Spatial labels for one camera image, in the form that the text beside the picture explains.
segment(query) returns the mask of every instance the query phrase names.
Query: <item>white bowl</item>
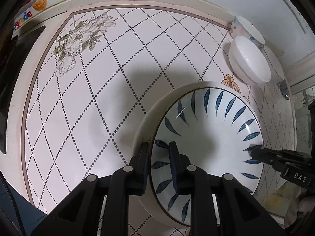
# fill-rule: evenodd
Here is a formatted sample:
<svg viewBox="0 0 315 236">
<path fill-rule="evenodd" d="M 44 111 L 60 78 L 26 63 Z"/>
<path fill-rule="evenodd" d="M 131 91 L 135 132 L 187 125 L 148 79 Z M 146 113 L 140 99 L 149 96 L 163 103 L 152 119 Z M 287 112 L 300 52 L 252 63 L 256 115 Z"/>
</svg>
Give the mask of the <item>white bowl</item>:
<svg viewBox="0 0 315 236">
<path fill-rule="evenodd" d="M 230 33 L 233 39 L 241 35 L 250 39 L 257 47 L 265 45 L 265 39 L 261 33 L 247 19 L 236 16 L 232 22 Z"/>
<path fill-rule="evenodd" d="M 266 58 L 268 65 L 269 65 L 269 68 L 270 68 L 270 72 L 271 72 L 270 82 L 271 83 L 278 83 L 278 82 L 284 81 L 284 78 L 285 78 L 284 71 L 283 71 L 282 66 L 281 66 L 278 58 L 276 57 L 276 55 L 266 45 L 261 47 L 260 51 L 262 52 L 262 54 Z"/>
<path fill-rule="evenodd" d="M 197 131 L 199 134 L 192 135 L 192 132 Z M 232 173 L 250 192 L 255 191 L 261 176 L 262 164 L 251 161 L 247 148 L 253 145 L 263 146 L 260 126 L 251 107 L 233 89 L 220 83 L 206 81 L 183 85 L 161 98 L 150 109 L 136 133 L 133 155 L 139 154 L 143 141 L 150 143 L 150 172 L 145 194 L 139 197 L 141 204 L 158 221 L 186 229 L 190 226 L 190 204 L 187 201 L 189 196 L 172 198 L 174 189 L 169 181 L 171 174 L 167 163 L 167 150 L 159 145 L 162 142 L 155 141 L 156 137 L 166 142 L 175 140 L 180 153 L 188 154 L 191 162 L 206 172 L 218 176 Z M 207 151 L 209 143 L 206 140 L 209 140 L 209 137 L 213 138 L 211 140 L 214 144 L 213 152 Z M 199 143 L 201 140 L 207 143 L 202 145 Z M 192 154 L 189 151 L 191 146 L 184 150 L 189 146 L 188 143 L 194 141 L 198 141 L 199 147 L 206 152 Z M 161 184 L 165 178 L 169 181 L 167 185 Z"/>
<path fill-rule="evenodd" d="M 271 79 L 267 60 L 257 46 L 238 35 L 229 49 L 229 61 L 235 74 L 247 84 L 264 84 Z"/>
</svg>

